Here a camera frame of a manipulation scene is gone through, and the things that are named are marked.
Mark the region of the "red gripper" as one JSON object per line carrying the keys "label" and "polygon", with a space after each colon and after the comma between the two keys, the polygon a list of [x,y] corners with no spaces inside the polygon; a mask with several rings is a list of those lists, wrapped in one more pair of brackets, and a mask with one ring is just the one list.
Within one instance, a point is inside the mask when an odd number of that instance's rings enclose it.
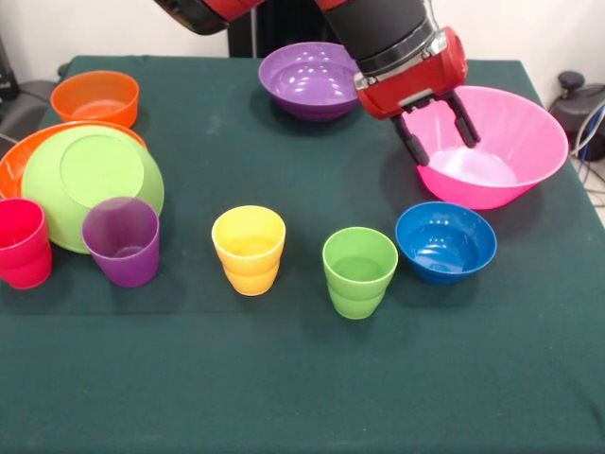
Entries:
{"label": "red gripper", "polygon": [[354,87],[362,106],[377,119],[390,118],[406,150],[418,166],[428,166],[424,146],[400,115],[429,96],[442,96],[455,115],[455,126],[467,148],[474,148],[480,136],[464,104],[454,90],[468,74],[462,42],[451,27],[438,31],[433,42],[399,67],[380,76],[354,75]]}

